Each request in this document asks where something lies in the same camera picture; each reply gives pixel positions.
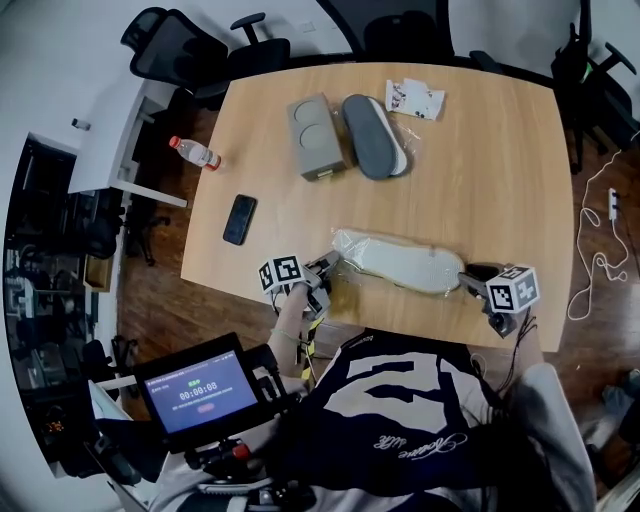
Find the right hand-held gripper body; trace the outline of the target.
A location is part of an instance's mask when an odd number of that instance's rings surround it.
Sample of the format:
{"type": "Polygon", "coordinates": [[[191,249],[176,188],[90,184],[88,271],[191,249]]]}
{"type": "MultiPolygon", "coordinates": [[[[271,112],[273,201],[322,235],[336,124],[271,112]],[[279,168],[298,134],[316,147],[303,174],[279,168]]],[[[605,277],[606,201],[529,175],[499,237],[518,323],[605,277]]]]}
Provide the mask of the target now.
{"type": "Polygon", "coordinates": [[[506,338],[517,326],[515,316],[540,299],[536,271],[527,265],[502,265],[500,274],[494,278],[479,278],[486,281],[488,298],[483,301],[482,312],[490,327],[506,338]]]}

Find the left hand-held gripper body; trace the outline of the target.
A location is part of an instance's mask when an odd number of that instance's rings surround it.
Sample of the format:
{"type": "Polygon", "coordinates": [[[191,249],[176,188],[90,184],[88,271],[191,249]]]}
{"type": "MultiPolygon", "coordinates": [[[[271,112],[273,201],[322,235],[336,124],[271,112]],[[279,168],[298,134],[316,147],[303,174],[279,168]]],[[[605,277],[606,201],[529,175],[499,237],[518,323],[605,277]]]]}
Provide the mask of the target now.
{"type": "Polygon", "coordinates": [[[295,255],[267,260],[258,270],[262,291],[269,296],[272,309],[279,313],[276,299],[284,293],[288,295],[296,284],[306,287],[307,306],[304,317],[307,321],[316,321],[323,317],[330,307],[330,279],[322,282],[311,271],[311,261],[301,264],[295,255]]]}

